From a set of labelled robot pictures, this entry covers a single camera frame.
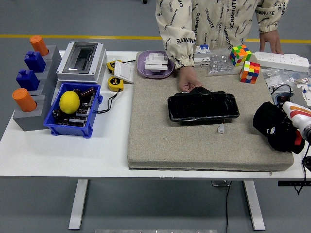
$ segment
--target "white table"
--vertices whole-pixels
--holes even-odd
[[[107,57],[108,61],[129,61],[135,60],[136,54],[137,52],[108,51]],[[115,94],[106,85],[110,76],[106,70],[101,87],[101,95],[104,99],[99,110],[106,109],[108,98]],[[294,164],[283,172],[129,170],[127,145],[132,97],[133,86],[125,84],[124,91],[113,100],[111,110],[96,116],[90,139],[70,135],[52,136],[49,129],[24,132],[13,119],[10,119],[0,141],[0,176],[77,178],[79,181],[70,229],[80,228],[88,179],[165,178],[245,181],[245,190],[254,217],[254,229],[264,230],[253,180],[304,178],[301,160],[306,147],[299,155],[294,155]],[[311,180],[311,173],[308,170],[307,179]]]

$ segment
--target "black wire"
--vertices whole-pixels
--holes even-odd
[[[97,114],[101,114],[101,113],[106,113],[106,112],[108,112],[108,111],[111,109],[112,100],[113,100],[115,97],[117,97],[117,94],[118,94],[120,91],[121,91],[121,89],[119,89],[118,92],[117,92],[114,96],[112,96],[112,97],[110,97],[110,98],[108,99],[108,108],[105,109],[105,110],[97,111]]]
[[[288,86],[290,88],[290,94],[292,95],[292,88],[288,84],[282,84],[282,85],[278,86],[276,89],[273,88],[273,92],[271,92],[270,95],[272,95],[276,90],[278,90],[282,86]]]
[[[306,156],[307,156],[307,154],[308,154],[309,147],[310,147],[310,144],[308,145],[308,148],[307,148],[306,154],[305,154],[305,156],[303,157],[302,162],[301,162],[301,163],[302,163],[302,167],[303,167],[303,171],[304,171],[304,174],[305,174],[305,178],[304,178],[304,180],[303,180],[304,182],[305,182],[305,181],[306,181],[306,179],[307,179],[307,174],[306,174],[306,168],[305,168],[305,165],[303,164],[303,161],[304,161],[305,157],[306,157]],[[297,191],[298,196],[299,196],[300,191],[302,190],[303,186],[304,186],[304,185],[302,185],[302,186],[300,187],[300,189],[299,189],[299,190],[297,190],[297,188],[296,188],[296,186],[295,186],[295,190]]]
[[[136,60],[131,60],[131,61],[127,61],[127,62],[122,62],[122,63],[129,63],[129,62],[135,62]]]
[[[225,227],[225,232],[228,233],[228,195],[230,191],[232,181],[230,181],[229,188],[227,191],[227,196],[225,198],[225,218],[226,218],[226,227]]]

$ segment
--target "hand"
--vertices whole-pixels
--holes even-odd
[[[203,86],[197,79],[194,67],[181,67],[179,70],[178,89],[183,92],[190,92],[195,87]]]
[[[272,53],[284,54],[281,48],[280,37],[278,35],[277,30],[267,32],[267,33],[260,33],[260,52],[264,51],[265,43],[270,43],[270,48]]]

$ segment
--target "blue basket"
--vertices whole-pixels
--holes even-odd
[[[92,103],[88,118],[86,120],[84,127],[79,126],[69,126],[69,125],[58,125],[56,124],[55,118],[52,115],[52,111],[59,109],[59,100],[66,91],[72,91],[74,89],[79,89],[81,92],[94,87],[96,90],[95,99]],[[55,101],[44,120],[43,125],[49,127],[52,135],[74,135],[74,136],[82,136],[84,138],[90,138],[93,133],[93,123],[95,120],[95,116],[98,110],[99,105],[102,103],[103,97],[100,94],[100,85],[96,84],[86,84],[86,83],[62,83],[60,86],[59,92],[55,98]]]

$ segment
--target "black bag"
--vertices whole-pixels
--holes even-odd
[[[256,111],[253,126],[268,137],[271,147],[278,151],[299,154],[304,148],[305,140],[292,121],[270,102],[263,103]]]

